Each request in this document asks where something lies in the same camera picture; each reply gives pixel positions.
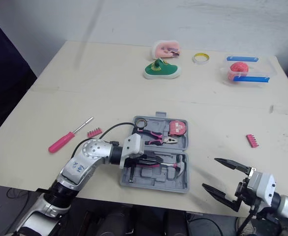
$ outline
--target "red ball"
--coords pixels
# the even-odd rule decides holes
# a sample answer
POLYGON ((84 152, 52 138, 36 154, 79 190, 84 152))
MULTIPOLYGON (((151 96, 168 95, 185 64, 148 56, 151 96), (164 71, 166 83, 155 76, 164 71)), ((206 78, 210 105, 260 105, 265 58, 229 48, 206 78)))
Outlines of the red ball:
POLYGON ((230 66, 230 70, 234 72, 240 72, 236 74, 228 72, 228 79, 233 81, 235 76, 246 76, 247 72, 249 71, 249 66, 244 62, 238 61, 230 66))

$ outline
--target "screwdriver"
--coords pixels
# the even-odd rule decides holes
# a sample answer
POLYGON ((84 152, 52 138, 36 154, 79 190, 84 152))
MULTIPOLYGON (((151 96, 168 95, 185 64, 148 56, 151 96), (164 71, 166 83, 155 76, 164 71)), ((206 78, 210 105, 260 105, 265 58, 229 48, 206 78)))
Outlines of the screwdriver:
POLYGON ((86 124, 88 124, 90 121, 92 121, 94 118, 90 117, 86 122, 84 122, 82 125, 80 125, 75 131, 69 132, 65 136, 61 137, 58 141, 56 141, 54 144, 52 144, 49 147, 49 152, 54 153, 60 150, 65 144, 69 142, 73 137, 75 137, 75 133, 78 132, 82 127, 84 127, 86 124))

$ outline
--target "pliers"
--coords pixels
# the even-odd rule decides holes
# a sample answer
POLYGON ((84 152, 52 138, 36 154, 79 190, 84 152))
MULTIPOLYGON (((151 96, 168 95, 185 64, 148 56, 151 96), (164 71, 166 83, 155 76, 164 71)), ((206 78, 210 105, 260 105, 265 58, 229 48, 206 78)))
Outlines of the pliers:
POLYGON ((151 137, 157 138, 155 140, 151 140, 151 141, 146 141, 145 145, 157 145, 157 146, 161 146, 162 144, 176 144, 178 143, 178 140, 172 137, 168 137, 168 136, 163 136, 162 133, 159 132, 153 132, 150 131, 148 129, 142 129, 142 130, 138 130, 137 131, 138 134, 146 134, 149 135, 151 137))

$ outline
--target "person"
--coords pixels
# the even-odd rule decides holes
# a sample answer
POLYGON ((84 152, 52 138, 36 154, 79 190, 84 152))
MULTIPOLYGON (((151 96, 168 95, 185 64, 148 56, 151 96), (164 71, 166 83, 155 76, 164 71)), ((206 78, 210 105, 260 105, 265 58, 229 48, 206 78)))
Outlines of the person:
POLYGON ((0 29, 0 126, 35 80, 27 62, 0 29))

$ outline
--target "shoe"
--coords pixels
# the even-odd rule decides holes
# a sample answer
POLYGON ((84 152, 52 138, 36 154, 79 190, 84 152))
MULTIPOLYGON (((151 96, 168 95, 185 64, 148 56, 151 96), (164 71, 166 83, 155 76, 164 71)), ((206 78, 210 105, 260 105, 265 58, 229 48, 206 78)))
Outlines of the shoe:
MULTIPOLYGON (((240 228, 242 223, 245 221, 246 218, 244 217, 238 217, 236 220, 236 231, 240 228)), ((254 235, 256 233, 256 227, 253 227, 253 224, 251 221, 248 222, 248 224, 244 227, 244 229, 241 232, 241 236, 247 236, 247 235, 254 235)))
POLYGON ((180 74, 180 67, 171 65, 160 58, 148 65, 144 70, 144 77, 146 79, 174 79, 180 74))
POLYGON ((172 58, 180 55, 179 42, 175 40, 159 40, 152 46, 152 58, 172 58))

